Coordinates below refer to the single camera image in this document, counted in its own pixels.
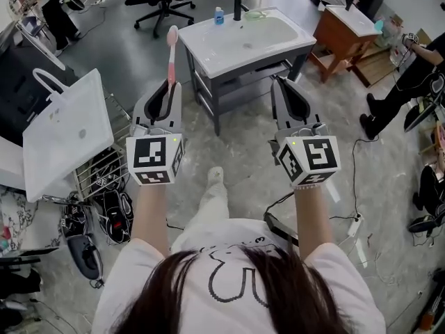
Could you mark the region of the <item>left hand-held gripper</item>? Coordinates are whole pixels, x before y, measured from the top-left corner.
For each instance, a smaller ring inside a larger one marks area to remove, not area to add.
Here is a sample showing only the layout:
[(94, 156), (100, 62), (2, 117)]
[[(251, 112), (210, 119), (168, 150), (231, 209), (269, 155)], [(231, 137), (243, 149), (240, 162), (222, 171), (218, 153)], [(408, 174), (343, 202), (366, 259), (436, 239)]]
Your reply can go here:
[(136, 103), (126, 151), (128, 171), (138, 185), (175, 182), (184, 158), (181, 111), (181, 84), (169, 88), (167, 79)]

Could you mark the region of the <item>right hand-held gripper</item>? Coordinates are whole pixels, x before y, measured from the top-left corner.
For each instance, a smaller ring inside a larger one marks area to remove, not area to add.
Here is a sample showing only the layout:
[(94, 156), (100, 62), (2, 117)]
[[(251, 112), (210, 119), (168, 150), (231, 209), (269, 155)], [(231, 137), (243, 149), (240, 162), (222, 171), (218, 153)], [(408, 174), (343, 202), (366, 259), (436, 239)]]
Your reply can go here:
[(341, 169), (337, 138), (319, 122), (309, 93), (296, 82), (275, 78), (270, 94), (273, 118), (281, 129), (268, 142), (275, 164), (284, 169), (292, 187), (322, 185)]

